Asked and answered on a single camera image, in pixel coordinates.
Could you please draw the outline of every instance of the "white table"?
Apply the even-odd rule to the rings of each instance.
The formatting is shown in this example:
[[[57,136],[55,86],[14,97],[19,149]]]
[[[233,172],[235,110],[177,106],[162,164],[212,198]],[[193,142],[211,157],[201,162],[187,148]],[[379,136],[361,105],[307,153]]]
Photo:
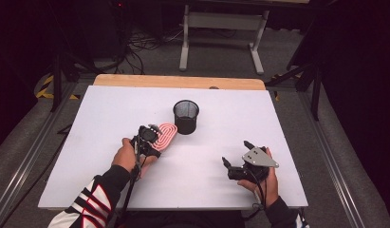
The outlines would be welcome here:
[[[228,179],[221,160],[243,164],[241,156],[248,151],[244,140],[270,148],[280,164],[276,169],[279,194],[288,206],[307,206],[267,91],[105,85],[90,86],[85,93],[38,206],[68,207],[95,175],[109,168],[123,137],[136,135],[142,124],[173,123],[172,108],[183,99],[200,107],[197,129],[188,136],[176,135],[135,185],[129,210],[250,209],[253,194]]]

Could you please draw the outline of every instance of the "sleeve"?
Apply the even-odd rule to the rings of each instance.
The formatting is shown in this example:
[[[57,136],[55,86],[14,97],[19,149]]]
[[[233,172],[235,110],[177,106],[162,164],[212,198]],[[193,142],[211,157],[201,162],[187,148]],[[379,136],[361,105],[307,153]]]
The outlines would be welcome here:
[[[126,169],[112,165],[102,176],[94,177],[48,227],[105,227],[112,218],[121,190],[129,181],[130,173]]]
[[[281,197],[266,210],[266,216],[273,228],[309,228],[303,215],[297,209],[289,209]]]

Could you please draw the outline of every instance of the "black sleeve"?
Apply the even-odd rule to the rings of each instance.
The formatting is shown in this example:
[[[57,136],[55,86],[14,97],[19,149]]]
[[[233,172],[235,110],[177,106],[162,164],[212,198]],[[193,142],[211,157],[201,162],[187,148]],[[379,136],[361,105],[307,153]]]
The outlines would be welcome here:
[[[289,209],[281,197],[266,210],[266,216],[273,228],[309,227],[299,211]]]
[[[105,227],[129,181],[126,169],[112,165],[102,176],[96,176],[70,207],[53,218],[49,227]]]

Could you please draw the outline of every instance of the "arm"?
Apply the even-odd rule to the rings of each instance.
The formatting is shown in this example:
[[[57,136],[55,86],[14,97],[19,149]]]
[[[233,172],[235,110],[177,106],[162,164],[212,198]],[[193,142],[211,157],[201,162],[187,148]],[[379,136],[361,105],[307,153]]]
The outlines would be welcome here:
[[[271,156],[271,152],[267,148],[267,154]],[[245,187],[253,193],[256,193],[261,199],[261,193],[256,184],[240,180],[239,185]],[[275,169],[269,169],[269,176],[260,183],[264,196],[266,196],[266,216],[271,223],[271,227],[309,227],[303,216],[296,209],[289,209],[286,203],[278,195],[278,180],[275,176]]]
[[[105,227],[135,167],[135,154],[130,140],[123,139],[122,144],[111,168],[102,176],[96,176],[70,207],[53,218],[49,227]]]

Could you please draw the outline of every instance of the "floor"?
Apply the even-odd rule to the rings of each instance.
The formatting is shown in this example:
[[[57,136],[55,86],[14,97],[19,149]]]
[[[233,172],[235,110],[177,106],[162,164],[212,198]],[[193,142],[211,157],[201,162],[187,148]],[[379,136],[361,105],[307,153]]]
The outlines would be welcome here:
[[[124,61],[118,69],[107,73],[139,74],[143,69],[147,75],[258,78],[267,82],[273,75],[287,72],[287,63],[303,36],[297,30],[266,29],[259,47],[265,69],[262,76],[255,73],[247,48],[252,37],[249,32],[197,30],[190,37],[188,69],[181,72],[178,70],[181,50],[178,31],[166,39],[168,42],[154,49],[149,43],[145,44],[148,49],[134,47],[140,59],[128,55],[129,63]],[[96,62],[97,67],[108,64]],[[47,77],[43,75],[37,92]],[[68,91],[80,99],[64,99],[57,112],[50,112],[51,99],[40,98],[0,146],[0,205],[3,202],[7,205],[5,209],[0,207],[0,220],[9,214],[10,205],[10,210],[15,208],[4,227],[46,227],[59,213],[39,209],[38,201],[64,138],[58,131],[73,124],[94,77],[85,73],[77,84],[64,82],[65,93]],[[306,220],[312,227],[390,227],[384,202],[364,172],[324,89],[319,103],[320,120],[315,122],[308,111],[310,91],[296,92],[294,82],[295,79],[290,79],[268,90],[306,192],[309,204],[305,208]],[[52,92],[51,88],[46,91],[47,94]],[[27,161],[28,156],[33,157],[32,153],[35,157]],[[20,175],[18,170],[26,162],[29,162],[28,168]],[[8,188],[12,177],[20,177],[15,190]],[[247,221],[246,226],[268,227],[269,222],[264,213],[259,213]]]

